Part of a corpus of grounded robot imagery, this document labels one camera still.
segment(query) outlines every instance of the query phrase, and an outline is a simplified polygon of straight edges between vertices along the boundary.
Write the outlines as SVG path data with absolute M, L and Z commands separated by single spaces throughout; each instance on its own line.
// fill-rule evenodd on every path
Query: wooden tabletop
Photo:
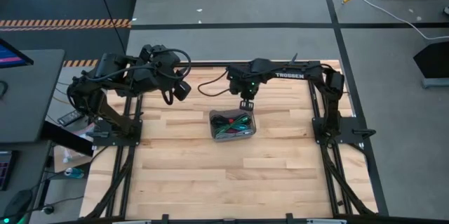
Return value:
M 337 60 L 322 63 L 340 70 Z M 164 213 L 170 219 L 285 218 L 286 213 L 295 218 L 331 217 L 307 81 L 272 79 L 261 84 L 254 109 L 257 133 L 251 139 L 216 143 L 210 136 L 209 111 L 236 109 L 240 97 L 225 93 L 209 98 L 196 87 L 223 72 L 223 67 L 192 69 L 186 78 L 191 93 L 171 106 L 158 91 L 145 94 L 126 219 L 161 219 Z M 223 78 L 204 91 L 217 93 L 228 85 Z M 123 112 L 124 98 L 111 92 L 108 102 Z M 352 115 L 347 93 L 340 111 L 344 117 Z M 109 187 L 115 152 L 110 147 L 92 164 L 80 216 L 92 211 Z M 376 211 L 364 156 L 347 145 L 340 146 L 340 153 L 347 182 Z M 120 198 L 121 188 L 115 213 Z

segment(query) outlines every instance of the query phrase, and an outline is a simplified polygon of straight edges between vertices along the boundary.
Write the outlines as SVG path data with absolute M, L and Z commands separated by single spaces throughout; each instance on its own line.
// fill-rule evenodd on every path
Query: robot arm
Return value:
M 183 81 L 190 66 L 175 72 L 180 59 L 174 51 L 184 53 L 190 62 L 185 52 L 165 46 L 146 45 L 138 58 L 104 54 L 93 70 L 83 71 L 82 77 L 73 78 L 73 83 L 67 88 L 67 97 L 76 110 L 91 118 L 101 117 L 115 131 L 128 135 L 133 132 L 133 120 L 118 114 L 107 104 L 105 90 L 115 90 L 121 97 L 137 97 L 160 90 L 168 105 L 173 104 L 173 96 L 184 100 L 191 89 Z
M 323 94 L 325 104 L 322 131 L 329 137 L 340 135 L 340 112 L 338 101 L 343 94 L 344 76 L 328 65 L 318 62 L 290 62 L 286 65 L 275 64 L 268 59 L 254 59 L 247 65 L 230 65 L 227 70 L 229 91 L 243 99 L 240 109 L 252 111 L 253 100 L 261 83 L 266 84 L 272 78 L 309 80 Z

